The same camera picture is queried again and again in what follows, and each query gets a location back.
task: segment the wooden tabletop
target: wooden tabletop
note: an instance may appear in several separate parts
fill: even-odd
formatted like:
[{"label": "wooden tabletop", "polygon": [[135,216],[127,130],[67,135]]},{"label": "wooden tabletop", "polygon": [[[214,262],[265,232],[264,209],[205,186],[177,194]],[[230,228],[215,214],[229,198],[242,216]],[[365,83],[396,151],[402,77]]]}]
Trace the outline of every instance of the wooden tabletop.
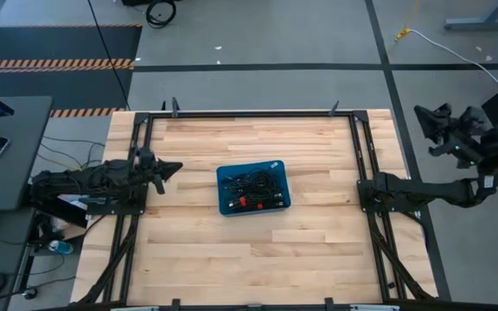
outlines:
[{"label": "wooden tabletop", "polygon": [[[380,170],[406,177],[390,111],[368,115]],[[106,160],[126,158],[133,118],[134,112],[114,113]],[[129,305],[170,305],[174,298],[182,305],[320,304],[325,297],[381,302],[346,117],[158,119],[151,148],[184,166],[165,184],[165,195],[150,187]],[[291,207],[234,218],[219,214],[216,168],[277,159],[285,163]],[[370,168],[366,151],[365,159]],[[107,216],[86,237],[72,301],[107,265],[115,221]],[[420,226],[397,213],[392,223],[401,261],[436,295]]]}]

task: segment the concrete floor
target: concrete floor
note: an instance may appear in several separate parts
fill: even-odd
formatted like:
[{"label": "concrete floor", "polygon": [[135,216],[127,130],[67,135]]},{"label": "concrete floor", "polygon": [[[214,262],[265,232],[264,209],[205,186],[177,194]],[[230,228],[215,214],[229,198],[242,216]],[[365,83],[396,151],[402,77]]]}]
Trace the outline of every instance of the concrete floor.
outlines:
[{"label": "concrete floor", "polygon": [[[112,0],[92,0],[100,23],[145,24],[144,15]],[[472,60],[498,63],[498,32],[444,31],[444,18],[480,16],[497,0],[423,0],[412,27]],[[412,0],[373,1],[392,64],[460,63],[459,59],[414,35],[395,44]],[[274,63],[379,64],[367,7],[360,0],[184,0],[166,29],[144,27],[138,66]],[[7,0],[0,25],[93,23],[85,0]],[[427,153],[413,114],[414,105],[437,108],[445,102],[459,115],[498,92],[498,85],[479,71],[394,72],[418,167],[425,181],[452,181],[473,176],[456,170],[456,160]],[[390,94],[381,71],[244,71],[134,73],[130,89],[133,110],[159,109],[178,98],[185,109],[389,108]],[[104,142],[108,117],[49,121],[46,135]],[[89,144],[48,142],[49,147],[86,159]],[[102,150],[96,150],[101,157]],[[45,156],[60,158],[42,151]],[[35,172],[60,169],[39,160]],[[498,194],[469,210],[441,201],[430,205],[450,294],[454,301],[498,303]],[[58,258],[42,258],[35,270],[46,270]],[[51,275],[31,278],[36,284],[74,275],[77,256]],[[11,309],[63,306],[72,282],[52,284],[33,301],[18,296]]]}]

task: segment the orange and black striped tape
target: orange and black striped tape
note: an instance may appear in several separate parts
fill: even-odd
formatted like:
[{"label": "orange and black striped tape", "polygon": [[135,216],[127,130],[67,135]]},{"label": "orange and black striped tape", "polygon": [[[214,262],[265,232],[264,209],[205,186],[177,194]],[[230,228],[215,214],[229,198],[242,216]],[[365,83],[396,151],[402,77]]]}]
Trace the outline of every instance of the orange and black striped tape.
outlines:
[{"label": "orange and black striped tape", "polygon": [[124,110],[124,108],[58,109],[51,111],[50,117],[104,117],[111,116],[115,111]]},{"label": "orange and black striped tape", "polygon": [[[133,70],[133,60],[112,59],[116,69]],[[39,73],[52,71],[112,69],[108,59],[76,60],[0,60],[0,73]]]}]

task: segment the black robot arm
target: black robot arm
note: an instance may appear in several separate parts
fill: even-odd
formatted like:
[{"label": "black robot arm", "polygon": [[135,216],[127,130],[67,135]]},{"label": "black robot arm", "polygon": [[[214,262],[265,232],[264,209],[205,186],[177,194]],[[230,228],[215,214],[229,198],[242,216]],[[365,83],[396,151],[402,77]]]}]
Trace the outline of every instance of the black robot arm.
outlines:
[{"label": "black robot arm", "polygon": [[164,194],[163,181],[182,167],[180,162],[156,159],[151,150],[138,149],[129,160],[106,161],[84,170],[52,173],[43,171],[32,179],[31,199],[36,203],[61,194],[87,194],[128,204],[137,186],[152,182]]},{"label": "black robot arm", "polygon": [[466,109],[459,118],[450,116],[449,104],[435,111],[416,106],[414,111],[425,138],[437,145],[430,147],[430,154],[453,155],[458,159],[458,168],[475,166],[478,176],[448,183],[427,183],[378,173],[371,181],[357,184],[366,212],[415,212],[435,199],[454,206],[473,207],[495,194],[498,187],[498,124],[485,130],[483,112],[474,107]]}]

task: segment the black floor mat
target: black floor mat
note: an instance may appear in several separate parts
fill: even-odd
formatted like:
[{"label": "black floor mat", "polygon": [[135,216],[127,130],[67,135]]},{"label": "black floor mat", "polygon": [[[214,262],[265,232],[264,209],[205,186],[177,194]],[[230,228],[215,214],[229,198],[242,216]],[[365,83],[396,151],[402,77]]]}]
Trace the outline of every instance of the black floor mat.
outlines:
[{"label": "black floor mat", "polygon": [[[101,27],[113,59],[136,57],[140,27]],[[0,60],[106,59],[95,27],[1,27]]]},{"label": "black floor mat", "polygon": [[[127,94],[141,27],[101,30]],[[10,96],[51,96],[53,117],[106,115],[126,107],[95,27],[0,28],[0,97]]]}]

